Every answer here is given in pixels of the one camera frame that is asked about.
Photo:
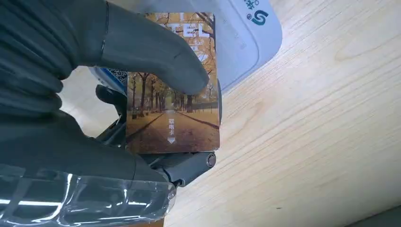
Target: tree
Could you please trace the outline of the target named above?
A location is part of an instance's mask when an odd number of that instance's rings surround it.
[[[178,93],[178,91],[173,91],[173,92],[174,92],[174,102],[173,102],[173,104],[174,104],[174,109],[176,109],[178,104],[179,104],[179,102],[180,102],[178,100],[179,93]]]
[[[136,83],[137,74],[133,73],[133,72],[129,72],[128,76],[130,77],[129,78],[130,86],[128,86],[128,88],[130,88],[133,93],[131,110],[135,110],[135,90],[137,88],[137,83]]]
[[[156,92],[156,111],[159,109],[159,92]]]
[[[149,94],[149,98],[150,98],[150,109],[153,110],[153,94],[155,93],[155,84],[157,82],[158,78],[153,75],[150,74],[148,76],[148,81],[149,81],[149,86],[150,86],[150,94]]]
[[[142,73],[142,74],[138,73],[138,75],[142,79],[142,95],[140,97],[140,112],[139,112],[139,116],[140,117],[144,117],[145,115],[143,115],[143,105],[145,103],[146,79],[148,78],[150,73],[146,73],[146,72]]]
[[[180,108],[181,108],[181,111],[184,111],[184,99],[185,99],[184,95],[181,94],[180,95]]]
[[[159,91],[159,111],[162,112],[166,109],[166,96],[169,94],[170,88],[162,82]]]
[[[192,96],[187,95],[187,113],[192,113]]]
[[[211,101],[211,99],[212,99],[212,90],[214,89],[214,86],[213,86],[213,84],[212,83],[209,83],[208,84],[208,90],[209,90],[209,102]]]

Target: qr code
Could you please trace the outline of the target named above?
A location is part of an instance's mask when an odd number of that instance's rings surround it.
[[[128,72],[126,71],[121,71],[121,70],[116,70],[116,69],[108,69],[111,74],[113,74],[114,77],[117,78],[122,84],[126,85],[127,84],[127,79],[128,79]]]

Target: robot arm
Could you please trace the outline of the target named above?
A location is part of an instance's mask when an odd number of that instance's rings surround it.
[[[0,224],[162,218],[168,177],[85,136],[56,93],[78,65],[96,65],[154,73],[195,94],[209,78],[187,43],[102,0],[3,0],[0,25]]]

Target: path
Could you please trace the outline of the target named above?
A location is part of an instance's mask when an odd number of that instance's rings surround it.
[[[170,119],[174,120],[173,135],[170,135]],[[129,149],[140,153],[211,151],[219,147],[219,141],[218,129],[168,110],[135,135],[129,142]]]

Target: transparent plastic cover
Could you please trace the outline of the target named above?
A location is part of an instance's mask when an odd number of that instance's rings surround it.
[[[0,164],[0,226],[124,226],[154,222],[174,205],[171,183],[78,176],[52,170],[33,175]]]

